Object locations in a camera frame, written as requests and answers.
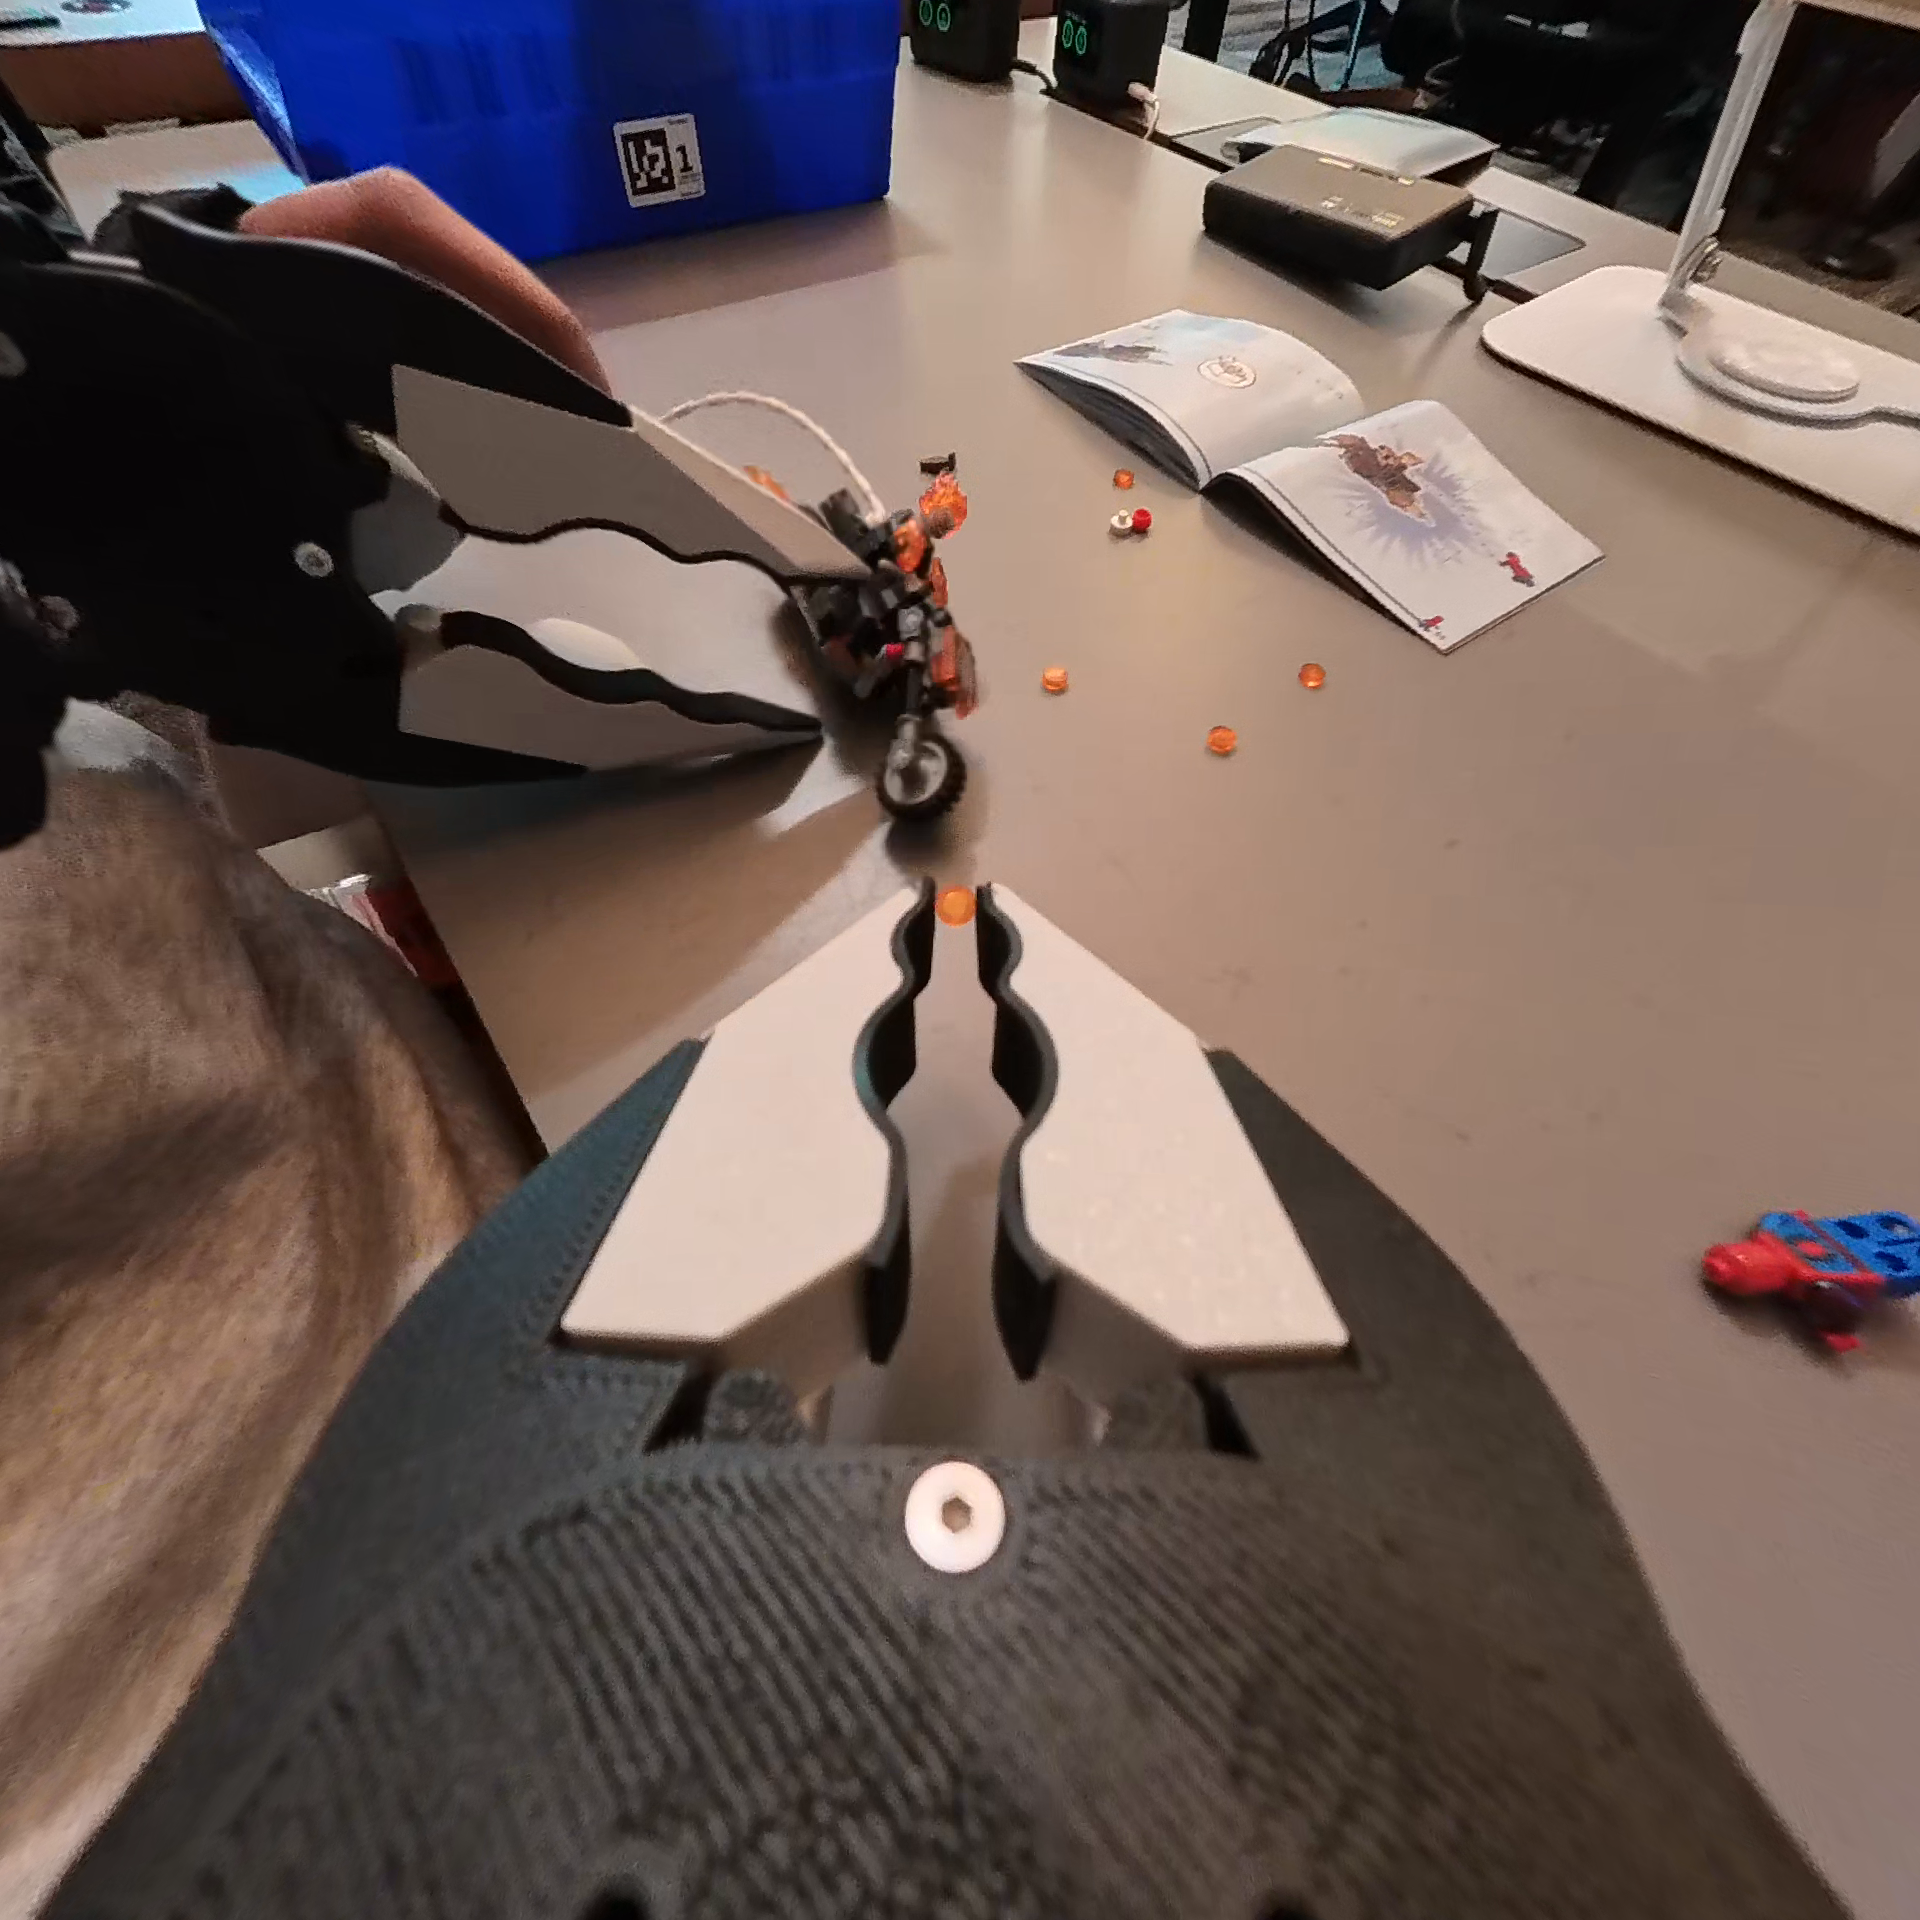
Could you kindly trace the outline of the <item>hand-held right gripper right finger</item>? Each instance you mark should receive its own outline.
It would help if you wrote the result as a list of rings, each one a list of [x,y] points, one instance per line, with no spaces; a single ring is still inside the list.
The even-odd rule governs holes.
[[[1107,1408],[1139,1385],[1346,1361],[1348,1325],[1195,1033],[1008,887],[977,888],[974,950],[1016,1112],[990,1266],[1013,1377]]]

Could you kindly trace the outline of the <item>blue plastic bin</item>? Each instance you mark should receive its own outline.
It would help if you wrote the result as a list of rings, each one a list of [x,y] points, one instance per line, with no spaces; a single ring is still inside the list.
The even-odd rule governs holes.
[[[305,184],[414,176],[521,263],[878,202],[892,3],[200,3]]]

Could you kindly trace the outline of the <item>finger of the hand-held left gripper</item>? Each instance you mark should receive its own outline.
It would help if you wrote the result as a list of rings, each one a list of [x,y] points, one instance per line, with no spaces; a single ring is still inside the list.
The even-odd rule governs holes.
[[[624,641],[565,619],[532,626],[428,605],[396,610],[397,731],[575,773],[812,748],[815,716],[678,685]]]
[[[871,577],[829,529],[664,426],[606,425],[410,367],[394,370],[394,411],[396,446],[464,534],[535,545],[599,531],[778,584]]]

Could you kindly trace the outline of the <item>red blue lego minifigure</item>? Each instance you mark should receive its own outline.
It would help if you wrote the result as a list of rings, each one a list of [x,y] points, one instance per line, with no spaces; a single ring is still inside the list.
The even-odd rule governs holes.
[[[1705,1249],[1703,1287],[1736,1303],[1771,1303],[1834,1357],[1885,1306],[1917,1294],[1917,1223],[1906,1213],[1766,1213],[1748,1237]]]

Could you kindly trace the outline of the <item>black charger green display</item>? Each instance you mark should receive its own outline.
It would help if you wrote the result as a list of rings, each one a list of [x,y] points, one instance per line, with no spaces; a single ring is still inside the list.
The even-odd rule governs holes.
[[[1178,3],[1060,3],[1052,27],[1053,93],[1075,107],[1122,111],[1153,94]]]
[[[976,87],[1008,84],[1019,60],[1026,3],[902,3],[913,67]]]

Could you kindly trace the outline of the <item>black box device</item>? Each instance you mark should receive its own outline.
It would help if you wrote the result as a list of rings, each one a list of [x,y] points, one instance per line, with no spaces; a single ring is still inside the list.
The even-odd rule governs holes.
[[[1499,211],[1465,186],[1279,147],[1216,176],[1201,229],[1269,271],[1390,290],[1462,251],[1463,300],[1486,299]]]

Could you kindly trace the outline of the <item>silver flat device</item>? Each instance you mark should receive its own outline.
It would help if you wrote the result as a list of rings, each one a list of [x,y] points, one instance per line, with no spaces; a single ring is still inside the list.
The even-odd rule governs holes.
[[[1165,145],[1216,173],[1298,148],[1382,174],[1450,184],[1476,180],[1497,152],[1467,129],[1383,108],[1316,108],[1287,118],[1266,112],[1170,134]]]

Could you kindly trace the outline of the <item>lego instruction booklet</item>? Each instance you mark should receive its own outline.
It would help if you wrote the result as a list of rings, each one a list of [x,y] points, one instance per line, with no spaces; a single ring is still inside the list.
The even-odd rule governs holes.
[[[1604,552],[1435,398],[1366,411],[1277,329],[1170,308],[1018,370],[1197,497],[1232,499],[1452,655]]]

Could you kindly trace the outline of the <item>lego motorcycle model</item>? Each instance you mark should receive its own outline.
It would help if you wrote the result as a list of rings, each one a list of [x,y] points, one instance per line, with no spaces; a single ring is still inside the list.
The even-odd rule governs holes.
[[[956,534],[970,503],[954,474],[922,477],[916,503],[887,510],[879,492],[839,441],[779,396],[721,390],[676,402],[658,425],[686,433],[689,422],[724,411],[749,411],[781,420],[831,463],[842,488],[796,499],[766,469],[740,463],[736,473],[794,506],[866,566],[859,583],[788,589],[815,655],[861,702],[892,702],[892,733],[876,769],[874,792],[896,824],[922,829],[944,821],[959,803],[968,765],[946,733],[946,718],[977,709],[977,663],[957,626],[941,545]]]

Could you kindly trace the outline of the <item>person's left hand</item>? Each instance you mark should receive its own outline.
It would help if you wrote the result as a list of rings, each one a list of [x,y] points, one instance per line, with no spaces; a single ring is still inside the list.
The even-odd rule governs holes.
[[[236,231],[384,259],[468,300],[598,393],[612,393],[589,333],[573,310],[511,253],[396,166],[251,205],[238,217]]]

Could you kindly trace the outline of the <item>red white packet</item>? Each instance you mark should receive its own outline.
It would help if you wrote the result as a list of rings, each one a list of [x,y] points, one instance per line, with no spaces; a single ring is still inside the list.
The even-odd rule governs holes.
[[[362,927],[429,992],[448,994],[462,987],[458,966],[407,881],[348,874],[307,887],[304,895]]]

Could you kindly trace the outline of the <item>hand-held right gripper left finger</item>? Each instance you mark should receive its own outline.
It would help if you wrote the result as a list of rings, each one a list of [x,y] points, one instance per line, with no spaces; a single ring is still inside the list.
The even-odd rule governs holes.
[[[591,1354],[762,1375],[797,1404],[896,1348],[906,1149],[935,890],[902,887],[691,1046],[558,1332]]]

